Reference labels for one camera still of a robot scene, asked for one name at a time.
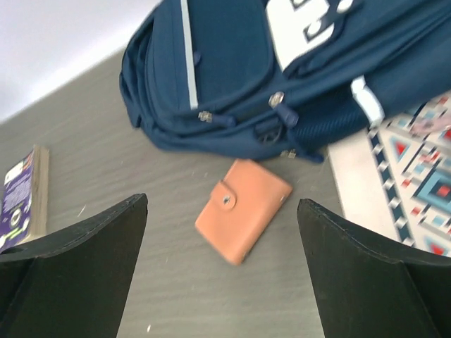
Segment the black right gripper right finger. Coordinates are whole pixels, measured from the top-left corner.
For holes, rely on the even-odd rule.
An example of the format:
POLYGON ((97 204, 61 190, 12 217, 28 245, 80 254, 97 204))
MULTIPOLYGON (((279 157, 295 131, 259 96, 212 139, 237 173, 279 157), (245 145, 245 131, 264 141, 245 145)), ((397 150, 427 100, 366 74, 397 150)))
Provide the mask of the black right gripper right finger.
POLYGON ((450 258, 311 199, 300 200, 297 221, 325 337, 450 336, 450 258))

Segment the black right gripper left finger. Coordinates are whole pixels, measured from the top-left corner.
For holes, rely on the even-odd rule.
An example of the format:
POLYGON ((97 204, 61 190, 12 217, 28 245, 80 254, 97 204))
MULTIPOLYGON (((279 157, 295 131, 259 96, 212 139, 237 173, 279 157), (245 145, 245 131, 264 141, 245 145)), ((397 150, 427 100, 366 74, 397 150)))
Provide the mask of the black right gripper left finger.
POLYGON ((116 337, 147 222, 147 196, 1 253, 2 337, 116 337))

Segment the navy blue student backpack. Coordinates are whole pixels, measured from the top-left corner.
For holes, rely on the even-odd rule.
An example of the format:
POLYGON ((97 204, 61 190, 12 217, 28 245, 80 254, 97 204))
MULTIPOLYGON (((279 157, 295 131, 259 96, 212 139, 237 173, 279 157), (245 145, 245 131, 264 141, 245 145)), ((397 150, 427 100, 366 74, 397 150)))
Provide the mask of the navy blue student backpack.
POLYGON ((450 89, 450 2, 162 1, 119 89, 160 149, 320 162, 450 89))

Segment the purple paperback book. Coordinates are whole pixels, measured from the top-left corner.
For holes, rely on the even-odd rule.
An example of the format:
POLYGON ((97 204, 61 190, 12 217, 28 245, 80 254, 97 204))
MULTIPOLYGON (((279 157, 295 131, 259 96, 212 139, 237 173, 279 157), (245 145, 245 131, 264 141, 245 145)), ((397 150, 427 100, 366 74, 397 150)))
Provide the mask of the purple paperback book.
POLYGON ((1 252, 47 234, 49 150, 31 152, 6 173, 1 200, 1 252))

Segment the patterned white placemat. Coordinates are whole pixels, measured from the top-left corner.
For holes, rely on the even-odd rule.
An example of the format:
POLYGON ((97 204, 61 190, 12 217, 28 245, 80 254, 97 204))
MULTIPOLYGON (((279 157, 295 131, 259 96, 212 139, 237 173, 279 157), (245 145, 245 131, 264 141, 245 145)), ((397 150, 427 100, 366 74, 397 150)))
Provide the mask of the patterned white placemat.
POLYGON ((344 217, 397 242, 450 255, 450 129, 415 135, 416 120, 450 116, 450 93, 328 148, 344 217))

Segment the tan leather wallet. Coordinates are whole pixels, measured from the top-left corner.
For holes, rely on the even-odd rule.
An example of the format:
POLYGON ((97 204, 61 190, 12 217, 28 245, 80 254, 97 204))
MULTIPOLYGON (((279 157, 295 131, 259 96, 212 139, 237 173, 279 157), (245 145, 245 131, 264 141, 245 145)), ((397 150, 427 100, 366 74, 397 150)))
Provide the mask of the tan leather wallet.
POLYGON ((291 192, 258 163, 237 159, 212 189, 195 227, 227 262, 239 265, 291 192))

